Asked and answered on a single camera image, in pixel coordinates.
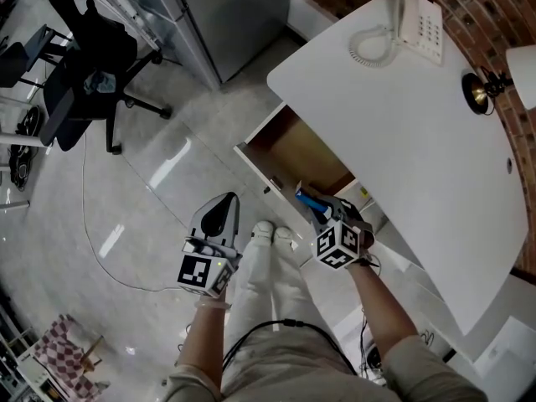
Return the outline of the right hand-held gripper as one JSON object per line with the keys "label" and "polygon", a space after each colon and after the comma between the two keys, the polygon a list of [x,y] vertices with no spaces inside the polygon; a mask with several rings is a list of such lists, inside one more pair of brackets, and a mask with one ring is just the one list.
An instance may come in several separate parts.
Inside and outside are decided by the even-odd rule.
{"label": "right hand-held gripper", "polygon": [[369,249],[363,249],[360,222],[366,222],[356,207],[342,198],[323,195],[310,208],[316,238],[313,257],[332,270],[351,264],[373,266]]}

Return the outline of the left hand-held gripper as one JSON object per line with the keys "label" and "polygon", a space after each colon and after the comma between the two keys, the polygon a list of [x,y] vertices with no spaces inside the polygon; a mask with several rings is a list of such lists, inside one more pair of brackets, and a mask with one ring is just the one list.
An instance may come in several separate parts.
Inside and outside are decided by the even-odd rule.
{"label": "left hand-held gripper", "polygon": [[242,254],[235,248],[240,201],[227,192],[194,215],[183,244],[177,283],[193,294],[217,299],[237,271]]}

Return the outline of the person's right hand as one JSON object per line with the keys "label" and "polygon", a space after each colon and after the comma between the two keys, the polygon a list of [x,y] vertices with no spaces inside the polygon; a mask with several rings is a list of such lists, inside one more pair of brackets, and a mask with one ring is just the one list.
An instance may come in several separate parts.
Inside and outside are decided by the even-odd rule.
{"label": "person's right hand", "polygon": [[359,228],[361,230],[361,233],[363,234],[363,240],[361,242],[361,246],[363,249],[369,249],[375,242],[375,234],[373,231],[373,227],[368,222],[360,222]]}

